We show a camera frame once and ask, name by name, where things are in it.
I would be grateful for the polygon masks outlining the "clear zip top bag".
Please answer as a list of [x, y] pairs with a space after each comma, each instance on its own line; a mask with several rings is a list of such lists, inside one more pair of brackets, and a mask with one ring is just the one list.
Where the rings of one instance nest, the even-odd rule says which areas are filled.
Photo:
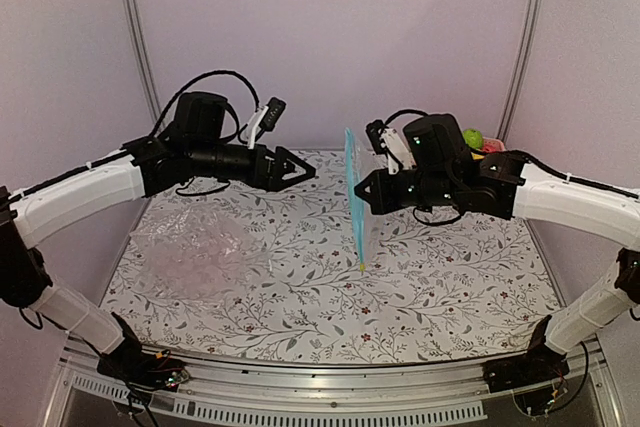
[[211, 299], [271, 277], [362, 272], [378, 226], [355, 185], [386, 160], [351, 131], [341, 151], [308, 151], [316, 176], [282, 192], [192, 180], [155, 198], [132, 234], [137, 293]]

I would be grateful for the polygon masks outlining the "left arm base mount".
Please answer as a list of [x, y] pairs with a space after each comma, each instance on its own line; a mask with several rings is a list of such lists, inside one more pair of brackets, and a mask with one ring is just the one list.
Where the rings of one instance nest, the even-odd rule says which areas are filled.
[[173, 358], [169, 349], [156, 354], [145, 353], [129, 325], [117, 314], [113, 317], [122, 328], [124, 340], [112, 353], [100, 355], [99, 374], [149, 391], [175, 392], [179, 385], [190, 379], [186, 364]]

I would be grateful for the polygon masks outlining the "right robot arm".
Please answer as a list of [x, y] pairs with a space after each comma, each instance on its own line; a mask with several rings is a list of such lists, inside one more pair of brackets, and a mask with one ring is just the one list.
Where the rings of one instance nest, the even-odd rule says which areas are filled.
[[556, 359], [638, 305], [638, 191], [561, 173], [523, 151], [475, 151], [453, 115], [409, 113], [414, 119], [401, 134], [380, 119], [366, 127], [374, 152], [388, 161], [352, 189], [372, 214], [448, 206], [459, 216], [482, 213], [551, 222], [621, 247], [598, 282], [536, 325], [527, 353], [517, 362], [524, 382], [539, 382]]

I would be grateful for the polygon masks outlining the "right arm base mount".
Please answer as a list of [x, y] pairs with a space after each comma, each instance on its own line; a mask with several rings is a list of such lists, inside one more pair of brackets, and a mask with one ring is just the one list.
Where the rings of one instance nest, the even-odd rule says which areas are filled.
[[534, 329], [523, 354], [490, 360], [482, 365], [483, 380], [491, 393], [554, 380], [569, 373], [565, 354], [546, 346], [548, 318]]

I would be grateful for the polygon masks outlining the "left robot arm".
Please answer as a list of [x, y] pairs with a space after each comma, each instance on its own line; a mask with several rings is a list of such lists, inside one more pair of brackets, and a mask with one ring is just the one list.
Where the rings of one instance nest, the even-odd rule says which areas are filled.
[[1, 191], [2, 301], [82, 338], [128, 381], [141, 380], [149, 370], [135, 333], [118, 316], [55, 281], [45, 270], [39, 243], [105, 209], [150, 198], [197, 177], [280, 192], [316, 174], [286, 148], [257, 143], [259, 132], [272, 131], [284, 111], [285, 103], [277, 98], [256, 109], [245, 144], [222, 134], [225, 117], [235, 114], [227, 98], [185, 92], [171, 105], [174, 118], [161, 133], [125, 143], [33, 187]]

